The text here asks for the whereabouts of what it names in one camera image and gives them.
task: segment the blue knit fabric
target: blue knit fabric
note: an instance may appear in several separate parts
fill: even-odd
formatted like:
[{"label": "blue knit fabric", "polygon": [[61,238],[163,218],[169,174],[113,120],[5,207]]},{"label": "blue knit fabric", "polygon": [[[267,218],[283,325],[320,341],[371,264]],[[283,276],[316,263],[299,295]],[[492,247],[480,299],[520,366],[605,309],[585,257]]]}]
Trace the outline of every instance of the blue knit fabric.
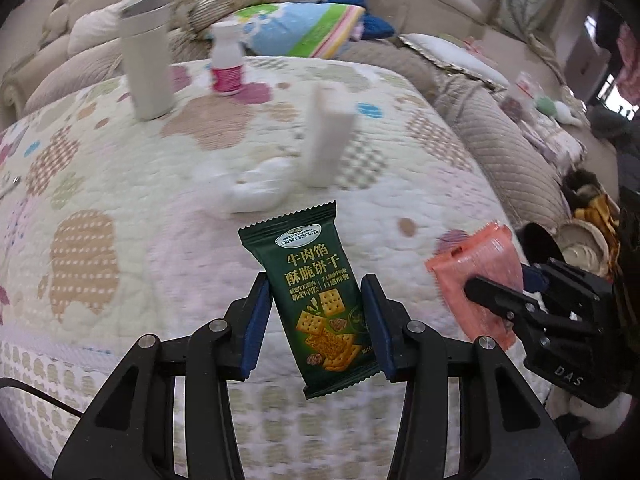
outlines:
[{"label": "blue knit fabric", "polygon": [[369,9],[365,0],[326,0],[329,4],[347,4],[364,7],[366,13],[362,19],[364,31],[362,33],[363,40],[381,40],[382,38],[390,38],[396,31],[389,22],[382,18],[369,14]]}]

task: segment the biscuit package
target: biscuit package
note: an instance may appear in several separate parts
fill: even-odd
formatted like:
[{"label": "biscuit package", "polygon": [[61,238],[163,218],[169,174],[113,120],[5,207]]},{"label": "biscuit package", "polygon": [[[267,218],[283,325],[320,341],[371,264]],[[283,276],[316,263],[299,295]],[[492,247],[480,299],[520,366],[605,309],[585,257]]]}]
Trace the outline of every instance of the biscuit package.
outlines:
[{"label": "biscuit package", "polygon": [[334,219],[331,202],[238,231],[244,247],[267,271],[307,399],[380,370]]}]

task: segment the cracker image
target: cracker image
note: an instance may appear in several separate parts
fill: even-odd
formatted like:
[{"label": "cracker image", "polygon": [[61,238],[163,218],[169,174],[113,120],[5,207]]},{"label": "cracker image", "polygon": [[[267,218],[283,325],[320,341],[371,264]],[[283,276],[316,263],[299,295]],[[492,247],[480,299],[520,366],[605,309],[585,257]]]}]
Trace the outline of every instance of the cracker image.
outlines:
[{"label": "cracker image", "polygon": [[306,334],[320,335],[324,330],[324,317],[314,316],[303,310],[298,318],[296,330]]},{"label": "cracker image", "polygon": [[327,370],[328,372],[345,371],[349,367],[351,362],[356,358],[356,355],[360,353],[361,349],[362,349],[362,345],[352,345],[351,352],[348,353],[347,359],[344,361],[344,363],[341,366],[324,366],[323,365],[324,369]]},{"label": "cracker image", "polygon": [[323,368],[327,368],[328,366],[340,367],[345,363],[345,361],[349,358],[349,355],[351,354],[351,346],[353,345],[353,339],[355,338],[355,334],[341,334],[341,335],[337,335],[336,337],[339,337],[345,342],[344,349],[342,350],[342,352],[340,352],[340,355],[338,355],[338,357],[334,359],[330,359],[330,358],[325,359],[324,363],[322,363]]},{"label": "cracker image", "polygon": [[320,292],[319,296],[322,310],[324,310],[326,316],[335,316],[335,314],[345,311],[344,303],[337,288]]},{"label": "cracker image", "polygon": [[335,359],[348,344],[348,340],[323,328],[320,335],[310,335],[305,343],[325,358]]}]

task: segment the quilted bedspread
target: quilted bedspread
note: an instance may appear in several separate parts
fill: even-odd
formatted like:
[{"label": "quilted bedspread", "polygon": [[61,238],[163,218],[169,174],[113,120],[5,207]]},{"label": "quilted bedspread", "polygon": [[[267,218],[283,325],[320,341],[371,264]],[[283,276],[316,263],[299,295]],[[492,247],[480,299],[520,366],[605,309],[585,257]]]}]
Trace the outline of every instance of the quilted bedspread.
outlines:
[{"label": "quilted bedspread", "polygon": [[[247,60],[246,89],[210,94],[206,61],[174,66],[177,106],[135,120],[126,80],[107,80],[44,107],[0,144],[0,371],[84,410],[144,333],[191,333],[251,287],[260,265],[238,228],[336,200],[356,278],[375,272],[390,298],[445,336],[464,335],[424,261],[460,231],[508,219],[475,160],[402,76],[315,59]],[[360,112],[330,189],[295,184],[274,210],[217,219],[193,168],[216,152],[231,170],[300,153],[313,82],[343,83]],[[544,381],[510,357],[539,396]],[[178,384],[175,461],[186,473]],[[385,478],[404,387],[379,374],[306,401],[272,311],[258,365],[230,384],[248,479]],[[451,382],[452,392],[455,382]],[[10,429],[47,473],[77,419],[19,391],[0,393]],[[447,472],[456,470],[457,397],[450,396]]]}]

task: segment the pink package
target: pink package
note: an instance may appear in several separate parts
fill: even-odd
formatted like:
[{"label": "pink package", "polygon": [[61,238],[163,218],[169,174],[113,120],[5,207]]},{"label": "pink package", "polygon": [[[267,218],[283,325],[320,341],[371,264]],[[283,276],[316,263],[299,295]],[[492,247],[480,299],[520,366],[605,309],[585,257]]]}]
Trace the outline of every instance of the pink package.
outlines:
[{"label": "pink package", "polygon": [[522,291],[522,267],[507,226],[491,222],[425,265],[436,275],[444,301],[471,341],[489,335],[503,350],[515,343],[511,323],[469,301],[464,291],[467,280],[478,275]]}]

